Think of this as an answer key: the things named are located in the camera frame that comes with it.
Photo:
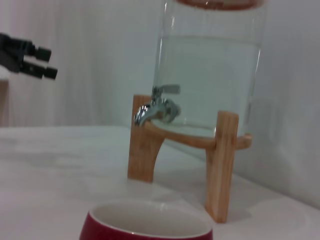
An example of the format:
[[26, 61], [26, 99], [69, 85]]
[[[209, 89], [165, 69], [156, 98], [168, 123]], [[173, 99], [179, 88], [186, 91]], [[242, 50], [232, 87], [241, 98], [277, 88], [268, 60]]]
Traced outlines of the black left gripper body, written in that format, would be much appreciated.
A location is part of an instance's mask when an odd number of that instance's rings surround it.
[[24, 60], [24, 42], [0, 34], [0, 65], [12, 73], [19, 73]]

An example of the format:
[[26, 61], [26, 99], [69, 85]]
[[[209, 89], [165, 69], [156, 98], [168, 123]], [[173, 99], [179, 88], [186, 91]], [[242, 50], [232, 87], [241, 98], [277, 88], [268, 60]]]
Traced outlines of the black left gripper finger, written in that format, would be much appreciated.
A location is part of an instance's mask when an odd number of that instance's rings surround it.
[[49, 62], [52, 51], [43, 47], [36, 47], [32, 41], [17, 40], [17, 55], [20, 61], [23, 61], [25, 56], [34, 57], [37, 60]]
[[22, 60], [19, 62], [19, 72], [38, 79], [47, 78], [55, 80], [58, 70], [56, 68], [44, 67]]

